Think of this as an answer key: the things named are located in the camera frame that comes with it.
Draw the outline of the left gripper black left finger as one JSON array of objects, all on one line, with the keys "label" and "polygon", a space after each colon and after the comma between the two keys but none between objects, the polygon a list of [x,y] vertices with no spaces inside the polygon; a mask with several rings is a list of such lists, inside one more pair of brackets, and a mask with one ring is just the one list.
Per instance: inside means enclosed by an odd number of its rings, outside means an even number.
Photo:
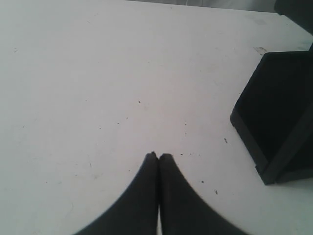
[{"label": "left gripper black left finger", "polygon": [[158,217],[158,158],[148,153],[123,194],[78,235],[155,235]]}]

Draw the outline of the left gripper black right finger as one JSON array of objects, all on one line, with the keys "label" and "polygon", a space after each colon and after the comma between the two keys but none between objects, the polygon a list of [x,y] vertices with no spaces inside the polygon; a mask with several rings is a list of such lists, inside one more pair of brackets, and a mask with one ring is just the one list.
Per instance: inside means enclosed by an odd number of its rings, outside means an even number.
[{"label": "left gripper black right finger", "polygon": [[159,205],[164,235],[239,235],[241,230],[192,189],[171,154],[159,158]]}]

